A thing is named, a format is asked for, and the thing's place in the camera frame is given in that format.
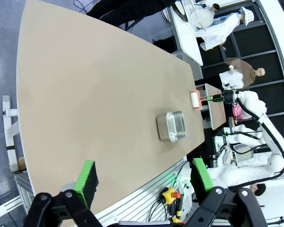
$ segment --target white roller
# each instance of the white roller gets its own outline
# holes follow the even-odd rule
[[[193,105],[193,108],[198,108],[199,105],[199,99],[198,99],[198,95],[196,92],[192,92],[190,93],[190,98],[191,98],[191,103]]]

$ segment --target person wearing white hat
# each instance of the person wearing white hat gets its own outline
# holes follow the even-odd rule
[[[200,47],[207,51],[223,44],[235,27],[240,24],[241,20],[247,26],[254,19],[251,10],[241,7],[240,13],[231,13],[227,16],[215,18],[210,27],[206,28],[206,30],[199,30],[195,35],[196,37],[202,37],[204,43],[201,43]]]

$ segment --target metal container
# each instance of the metal container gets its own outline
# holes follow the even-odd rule
[[[167,112],[158,116],[157,126],[162,141],[176,142],[186,136],[184,116],[181,111]]]

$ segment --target white hat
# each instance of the white hat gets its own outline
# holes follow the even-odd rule
[[[244,11],[244,14],[245,14],[244,24],[247,26],[249,22],[254,21],[255,19],[254,13],[251,10],[246,9],[244,7],[241,7],[241,9]]]

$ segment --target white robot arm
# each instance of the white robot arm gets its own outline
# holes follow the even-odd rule
[[[270,147],[272,154],[268,158],[266,166],[238,168],[235,165],[225,165],[208,169],[212,179],[222,180],[228,187],[234,185],[242,187],[273,179],[276,177],[275,173],[279,173],[278,176],[281,175],[284,172],[284,138],[267,117],[265,103],[260,101],[257,94],[252,91],[234,92],[232,103],[241,105],[242,113],[246,117],[252,116],[260,123],[258,130],[253,131],[253,134],[260,139],[256,140],[237,134],[236,137],[230,138],[233,141],[229,142],[240,142],[251,147],[266,143]],[[243,132],[248,130],[251,132],[245,126],[238,126],[234,130]]]

